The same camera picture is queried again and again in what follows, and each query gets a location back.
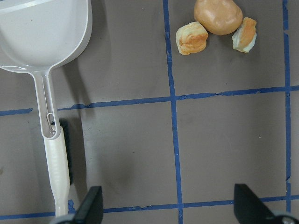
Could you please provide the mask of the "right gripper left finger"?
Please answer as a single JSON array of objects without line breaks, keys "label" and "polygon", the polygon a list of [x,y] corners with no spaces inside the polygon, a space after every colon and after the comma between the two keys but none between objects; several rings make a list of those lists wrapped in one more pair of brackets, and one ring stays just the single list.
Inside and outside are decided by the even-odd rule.
[{"label": "right gripper left finger", "polygon": [[103,220],[101,186],[92,186],[74,216],[75,224],[100,224]]}]

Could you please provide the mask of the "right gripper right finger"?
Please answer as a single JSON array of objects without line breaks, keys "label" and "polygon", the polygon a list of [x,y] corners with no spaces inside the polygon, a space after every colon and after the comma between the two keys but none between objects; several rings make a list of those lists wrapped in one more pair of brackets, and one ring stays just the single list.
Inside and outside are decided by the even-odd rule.
[{"label": "right gripper right finger", "polygon": [[246,184],[234,186],[234,215],[240,224],[269,224],[273,213]]}]

